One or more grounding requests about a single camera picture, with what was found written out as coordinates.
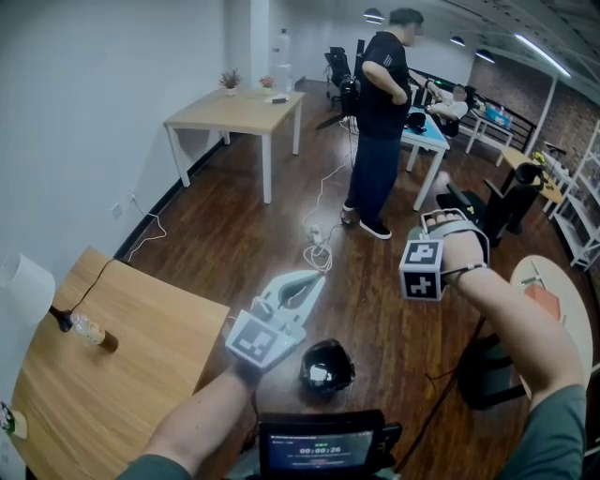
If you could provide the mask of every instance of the ceiling light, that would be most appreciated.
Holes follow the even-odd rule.
[[[450,41],[452,43],[456,43],[457,45],[460,45],[461,47],[464,47],[466,45],[465,40],[463,40],[461,37],[452,37],[452,38],[450,38]]]
[[[492,64],[496,63],[496,61],[494,60],[494,57],[491,56],[491,53],[485,49],[478,50],[477,52],[475,52],[475,55],[477,55],[479,58],[483,58],[484,60],[488,60],[489,63],[492,63]]]
[[[376,9],[376,8],[369,8],[366,12],[365,12],[365,17],[367,17],[367,22],[369,20],[379,20],[380,23],[385,20],[385,17],[382,15],[382,13]]]
[[[563,75],[566,75],[567,77],[571,77],[571,74],[568,71],[566,71],[563,67],[561,67],[561,65],[559,65],[559,63],[556,60],[554,60],[554,58],[552,58],[550,55],[548,55],[546,52],[544,52],[542,49],[540,49],[537,45],[533,45],[528,39],[526,39],[522,35],[515,34],[515,37],[517,37],[519,40],[521,40],[530,49],[535,50],[540,55],[542,55],[544,58],[546,58],[554,67],[556,67],[558,70],[560,70]]]

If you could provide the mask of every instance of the screen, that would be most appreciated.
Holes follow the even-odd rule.
[[[372,431],[339,435],[269,435],[274,470],[328,470],[360,467],[367,461]]]

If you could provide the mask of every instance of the brick wall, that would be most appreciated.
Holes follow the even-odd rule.
[[[495,59],[496,64],[491,64],[477,58],[469,84],[482,95],[537,124],[544,110],[552,79],[539,70],[513,60],[498,55]],[[559,82],[536,149],[543,148],[543,140],[559,145],[567,152],[561,159],[562,164],[570,172],[574,172],[585,154],[599,119],[600,105]],[[590,272],[596,294],[600,297],[600,260]]]

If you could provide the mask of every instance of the ceiling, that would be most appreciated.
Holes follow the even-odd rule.
[[[559,79],[600,103],[600,0],[343,0],[368,5],[384,15],[398,7],[421,10],[443,21],[453,34],[493,54],[559,75]],[[515,38],[519,33],[565,67],[568,79]]]

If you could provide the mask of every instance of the man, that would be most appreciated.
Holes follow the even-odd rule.
[[[452,93],[443,90],[440,93],[442,101],[429,105],[426,111],[444,135],[455,136],[458,133],[458,122],[469,112],[467,91],[464,86],[457,85]]]
[[[439,215],[428,225],[456,219]],[[483,257],[473,232],[444,238],[448,270],[481,263]],[[478,268],[449,281],[490,321],[532,391],[520,445],[497,478],[579,479],[586,396],[573,340],[543,308],[492,270]],[[258,381],[257,374],[241,365],[227,370],[161,422],[120,480],[194,478],[235,425]]]
[[[411,108],[412,77],[438,98],[439,88],[409,71],[404,47],[414,44],[421,32],[423,16],[412,8],[390,13],[389,28],[370,41],[365,50],[360,74],[361,94],[358,105],[358,150],[352,171],[346,212],[357,210],[360,226],[377,238],[392,237],[379,214],[389,196],[400,158],[400,139]]]

